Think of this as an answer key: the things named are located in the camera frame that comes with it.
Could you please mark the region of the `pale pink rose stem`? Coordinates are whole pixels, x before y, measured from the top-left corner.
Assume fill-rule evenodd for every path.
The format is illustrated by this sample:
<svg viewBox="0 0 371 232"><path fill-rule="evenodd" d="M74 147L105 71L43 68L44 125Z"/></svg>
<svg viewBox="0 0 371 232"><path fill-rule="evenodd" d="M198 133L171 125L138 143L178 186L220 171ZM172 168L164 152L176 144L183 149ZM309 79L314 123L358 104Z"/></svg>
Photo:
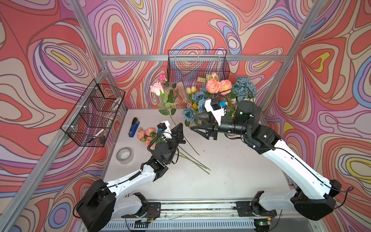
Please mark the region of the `pale pink rose stem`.
<svg viewBox="0 0 371 232"><path fill-rule="evenodd" d="M159 112L165 116L172 116L176 112L175 100L179 94L172 86L169 91L165 90L164 87L166 85L169 87L167 82L156 81L149 86L149 90L160 99L160 103L158 104L158 107L160 107Z"/></svg>

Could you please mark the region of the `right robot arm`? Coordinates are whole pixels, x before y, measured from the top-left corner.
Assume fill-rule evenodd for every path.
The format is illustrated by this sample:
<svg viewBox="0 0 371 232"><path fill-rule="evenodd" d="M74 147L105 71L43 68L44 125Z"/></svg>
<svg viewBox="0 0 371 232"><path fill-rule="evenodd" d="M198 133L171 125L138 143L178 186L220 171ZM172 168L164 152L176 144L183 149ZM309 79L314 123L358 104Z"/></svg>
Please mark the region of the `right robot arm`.
<svg viewBox="0 0 371 232"><path fill-rule="evenodd" d="M226 117L227 103L209 99L205 112L198 114L204 123L191 130L205 139L218 134L233 134L236 139L276 164L297 186L285 193L258 191L247 206L237 202L239 214L261 216L274 210L292 210L310 220L320 220L336 209L335 196L341 192L339 181L316 172L293 152L272 128L259 123L261 109L252 101L237 103L232 118Z"/></svg>

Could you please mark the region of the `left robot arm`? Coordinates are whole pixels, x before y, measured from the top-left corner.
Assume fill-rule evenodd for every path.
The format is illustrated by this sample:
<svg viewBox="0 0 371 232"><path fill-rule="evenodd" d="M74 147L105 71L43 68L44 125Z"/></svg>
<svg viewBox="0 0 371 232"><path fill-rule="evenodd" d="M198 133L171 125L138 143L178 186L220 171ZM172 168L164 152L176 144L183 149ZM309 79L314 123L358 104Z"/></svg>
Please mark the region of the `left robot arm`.
<svg viewBox="0 0 371 232"><path fill-rule="evenodd" d="M160 203L150 203L136 189L161 178L173 163L178 146L185 144L183 124L170 129L168 121L157 126L156 137L147 150L151 157L137 171L116 180L95 181L84 197L75 205L74 216L80 218L89 232L98 232L110 220L133 216L147 218L151 223L160 216Z"/></svg>

